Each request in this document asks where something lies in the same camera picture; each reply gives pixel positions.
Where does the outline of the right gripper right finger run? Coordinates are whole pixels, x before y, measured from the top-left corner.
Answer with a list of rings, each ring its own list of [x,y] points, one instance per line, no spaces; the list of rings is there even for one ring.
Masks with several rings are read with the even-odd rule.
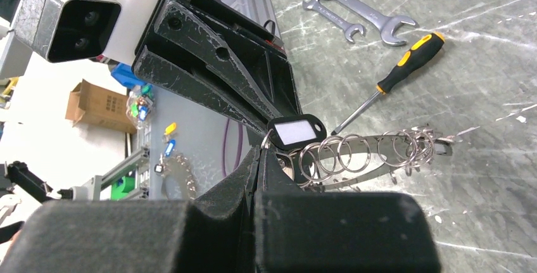
[[[409,195],[301,190],[275,153],[260,152],[256,188],[260,272],[440,272],[424,212]]]

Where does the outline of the black key tag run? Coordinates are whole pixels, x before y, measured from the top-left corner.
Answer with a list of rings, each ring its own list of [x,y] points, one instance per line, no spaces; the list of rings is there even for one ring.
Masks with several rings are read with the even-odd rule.
[[[267,124],[270,142],[284,151],[301,149],[327,137],[325,125],[311,114],[274,118]]]

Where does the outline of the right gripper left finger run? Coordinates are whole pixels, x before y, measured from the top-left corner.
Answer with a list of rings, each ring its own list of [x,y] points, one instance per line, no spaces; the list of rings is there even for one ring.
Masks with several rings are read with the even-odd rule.
[[[195,200],[49,201],[22,227],[2,272],[254,272],[253,148]]]

